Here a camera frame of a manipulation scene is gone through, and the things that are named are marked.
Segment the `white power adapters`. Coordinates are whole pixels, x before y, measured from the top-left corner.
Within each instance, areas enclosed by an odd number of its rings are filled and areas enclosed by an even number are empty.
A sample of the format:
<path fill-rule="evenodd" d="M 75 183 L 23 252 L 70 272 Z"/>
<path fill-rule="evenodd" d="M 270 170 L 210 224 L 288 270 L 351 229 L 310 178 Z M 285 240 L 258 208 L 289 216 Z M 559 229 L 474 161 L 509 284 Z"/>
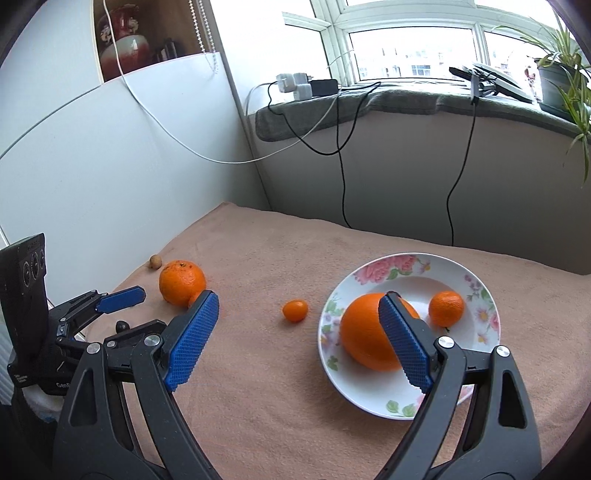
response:
<path fill-rule="evenodd" d="M 310 100 L 312 94 L 311 80 L 306 73 L 278 74 L 276 85 L 281 93 L 291 93 L 295 101 Z"/>

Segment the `large smooth orange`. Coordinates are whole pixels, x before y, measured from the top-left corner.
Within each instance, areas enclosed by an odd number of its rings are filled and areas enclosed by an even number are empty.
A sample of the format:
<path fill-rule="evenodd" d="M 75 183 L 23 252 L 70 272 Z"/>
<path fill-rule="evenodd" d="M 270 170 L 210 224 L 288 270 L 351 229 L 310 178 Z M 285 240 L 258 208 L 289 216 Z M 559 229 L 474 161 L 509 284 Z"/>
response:
<path fill-rule="evenodd" d="M 370 293 L 353 300 L 339 325 L 342 347 L 363 367 L 391 372 L 402 368 L 379 318 L 384 293 Z"/>

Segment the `black power brick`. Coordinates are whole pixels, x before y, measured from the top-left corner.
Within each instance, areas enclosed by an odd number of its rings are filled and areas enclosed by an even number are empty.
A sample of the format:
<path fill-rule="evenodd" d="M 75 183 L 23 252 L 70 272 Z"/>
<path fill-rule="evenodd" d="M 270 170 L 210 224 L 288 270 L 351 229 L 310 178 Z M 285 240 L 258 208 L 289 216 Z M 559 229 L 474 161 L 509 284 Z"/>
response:
<path fill-rule="evenodd" d="M 310 81 L 312 97 L 328 97 L 339 93 L 339 82 L 335 79 L 312 79 Z"/>

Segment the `pink table cloth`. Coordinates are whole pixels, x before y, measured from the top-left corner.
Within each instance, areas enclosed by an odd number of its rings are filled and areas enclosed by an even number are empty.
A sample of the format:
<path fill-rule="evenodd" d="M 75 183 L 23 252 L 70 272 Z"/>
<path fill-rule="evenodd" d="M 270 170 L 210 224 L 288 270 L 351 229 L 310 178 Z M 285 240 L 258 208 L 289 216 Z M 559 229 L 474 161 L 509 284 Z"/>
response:
<path fill-rule="evenodd" d="M 542 459 L 566 443 L 590 402 L 590 279 L 478 250 L 348 230 L 222 204 L 156 247 L 204 270 L 219 319 L 176 401 L 226 479 L 372 479 L 407 431 L 342 398 L 318 359 L 318 319 L 335 285 L 398 252 L 451 258 L 489 288 L 503 342 L 524 379 Z M 300 323 L 290 300 L 308 303 Z"/>

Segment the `red ceramic vase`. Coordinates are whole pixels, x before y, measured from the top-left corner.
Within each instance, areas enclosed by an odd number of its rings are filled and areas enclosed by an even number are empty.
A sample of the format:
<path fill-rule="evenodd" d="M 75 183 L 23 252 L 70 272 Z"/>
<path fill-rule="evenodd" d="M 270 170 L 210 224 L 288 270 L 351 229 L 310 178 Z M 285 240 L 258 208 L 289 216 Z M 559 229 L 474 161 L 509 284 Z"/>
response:
<path fill-rule="evenodd" d="M 98 21 L 99 62 L 104 81 L 150 64 L 151 49 L 140 33 L 139 17 L 137 5 L 124 4 Z"/>

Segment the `floral white plate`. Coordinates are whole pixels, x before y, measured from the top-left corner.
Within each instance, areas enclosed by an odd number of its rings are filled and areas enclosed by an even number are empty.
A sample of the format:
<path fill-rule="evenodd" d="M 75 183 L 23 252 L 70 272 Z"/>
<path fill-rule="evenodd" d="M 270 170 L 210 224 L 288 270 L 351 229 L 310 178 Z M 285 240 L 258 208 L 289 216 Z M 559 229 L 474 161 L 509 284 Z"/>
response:
<path fill-rule="evenodd" d="M 378 417 L 412 420 L 424 395 L 401 370 L 378 372 L 360 365 L 341 346 L 339 324 L 349 304 L 360 296 L 396 291 L 429 321 L 433 296 L 451 290 L 465 302 L 458 323 L 442 329 L 464 349 L 489 352 L 501 343 L 500 314 L 485 284 L 469 269 L 428 253 L 397 253 L 376 259 L 346 275 L 329 294 L 318 322 L 318 353 L 335 389 L 353 405 Z"/>

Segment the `window frame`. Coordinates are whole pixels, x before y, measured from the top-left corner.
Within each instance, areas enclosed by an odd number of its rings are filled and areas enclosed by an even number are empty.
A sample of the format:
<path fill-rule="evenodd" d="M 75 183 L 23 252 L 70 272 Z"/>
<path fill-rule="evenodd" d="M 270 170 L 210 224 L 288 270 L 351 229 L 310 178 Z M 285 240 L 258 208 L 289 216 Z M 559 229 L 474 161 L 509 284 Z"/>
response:
<path fill-rule="evenodd" d="M 314 77 L 346 86 L 444 82 L 450 68 L 489 65 L 537 86 L 535 61 L 567 25 L 548 1 L 285 1 L 283 23 L 322 47 Z"/>

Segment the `small kumquat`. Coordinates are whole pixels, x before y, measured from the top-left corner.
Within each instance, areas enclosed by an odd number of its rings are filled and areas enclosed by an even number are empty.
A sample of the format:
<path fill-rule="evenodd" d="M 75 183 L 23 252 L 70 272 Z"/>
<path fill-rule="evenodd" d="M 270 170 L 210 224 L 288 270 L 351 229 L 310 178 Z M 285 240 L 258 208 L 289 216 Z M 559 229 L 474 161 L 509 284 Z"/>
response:
<path fill-rule="evenodd" d="M 308 315 L 308 303 L 304 300 L 290 300 L 283 305 L 283 318 L 290 323 L 300 323 Z"/>

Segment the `large orange with stem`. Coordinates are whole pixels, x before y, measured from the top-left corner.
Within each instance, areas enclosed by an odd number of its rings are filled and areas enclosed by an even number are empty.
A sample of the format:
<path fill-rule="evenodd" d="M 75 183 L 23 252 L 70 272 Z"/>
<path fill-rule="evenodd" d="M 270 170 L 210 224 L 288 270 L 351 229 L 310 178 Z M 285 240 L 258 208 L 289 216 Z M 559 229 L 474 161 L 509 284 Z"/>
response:
<path fill-rule="evenodd" d="M 206 289 L 206 278 L 197 264 L 186 260 L 167 263 L 159 275 L 159 291 L 171 305 L 188 308 Z"/>

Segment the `small mandarin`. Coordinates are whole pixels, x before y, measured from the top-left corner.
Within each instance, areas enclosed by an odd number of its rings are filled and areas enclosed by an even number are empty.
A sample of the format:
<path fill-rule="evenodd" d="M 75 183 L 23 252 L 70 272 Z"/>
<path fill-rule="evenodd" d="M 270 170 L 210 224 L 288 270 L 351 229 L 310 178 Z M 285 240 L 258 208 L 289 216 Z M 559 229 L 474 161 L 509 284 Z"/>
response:
<path fill-rule="evenodd" d="M 454 291 L 437 293 L 429 303 L 429 316 L 433 324 L 449 328 L 460 321 L 464 314 L 465 302 Z"/>

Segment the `spider plant in pot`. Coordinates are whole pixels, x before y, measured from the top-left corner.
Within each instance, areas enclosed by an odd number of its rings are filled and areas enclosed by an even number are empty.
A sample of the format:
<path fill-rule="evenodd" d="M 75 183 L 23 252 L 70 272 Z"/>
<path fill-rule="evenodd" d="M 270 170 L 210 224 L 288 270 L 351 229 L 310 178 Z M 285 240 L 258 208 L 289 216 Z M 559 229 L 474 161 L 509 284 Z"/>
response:
<path fill-rule="evenodd" d="M 579 143 L 584 159 L 583 182 L 590 175 L 590 65 L 585 63 L 582 48 L 574 39 L 564 20 L 553 10 L 556 27 L 533 19 L 540 30 L 533 35 L 513 25 L 497 25 L 495 30 L 507 31 L 529 45 L 543 51 L 534 60 L 548 85 L 547 92 L 557 95 L 563 112 L 578 129 L 567 152 Z"/>

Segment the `grey windowsill mat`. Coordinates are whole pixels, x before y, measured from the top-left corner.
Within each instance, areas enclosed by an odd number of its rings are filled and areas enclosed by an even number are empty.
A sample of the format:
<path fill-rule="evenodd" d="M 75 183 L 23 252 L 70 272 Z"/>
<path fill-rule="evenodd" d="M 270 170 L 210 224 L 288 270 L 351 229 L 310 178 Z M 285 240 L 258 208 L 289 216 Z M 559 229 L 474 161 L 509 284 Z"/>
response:
<path fill-rule="evenodd" d="M 527 107 L 520 102 L 481 99 L 477 105 L 467 95 L 380 88 L 370 94 L 344 93 L 338 99 L 321 97 L 263 107 L 254 115 L 254 131 L 260 140 L 276 142 L 304 135 L 310 130 L 332 128 L 372 112 L 430 116 L 439 113 L 497 118 L 532 125 L 574 138 L 578 127 L 567 120 Z"/>

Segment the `black tablet device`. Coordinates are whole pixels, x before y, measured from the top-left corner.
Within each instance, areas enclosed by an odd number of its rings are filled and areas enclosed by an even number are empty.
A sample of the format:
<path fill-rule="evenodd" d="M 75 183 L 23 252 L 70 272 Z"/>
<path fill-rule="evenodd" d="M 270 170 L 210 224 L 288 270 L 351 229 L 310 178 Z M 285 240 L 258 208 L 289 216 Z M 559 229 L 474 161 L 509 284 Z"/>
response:
<path fill-rule="evenodd" d="M 523 103 L 533 103 L 532 96 L 526 93 L 515 80 L 486 64 L 475 62 L 471 67 L 450 66 L 449 72 L 470 84 L 473 100 L 505 95 Z"/>

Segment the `brown longan fruit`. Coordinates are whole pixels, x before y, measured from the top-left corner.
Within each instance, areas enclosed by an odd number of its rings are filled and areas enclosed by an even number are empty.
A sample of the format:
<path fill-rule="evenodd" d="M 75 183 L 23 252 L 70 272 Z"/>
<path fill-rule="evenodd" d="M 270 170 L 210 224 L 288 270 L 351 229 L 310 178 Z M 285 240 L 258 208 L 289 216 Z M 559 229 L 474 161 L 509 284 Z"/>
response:
<path fill-rule="evenodd" d="M 148 260 L 148 266 L 152 270 L 158 270 L 162 266 L 162 260 L 159 255 L 152 255 Z"/>

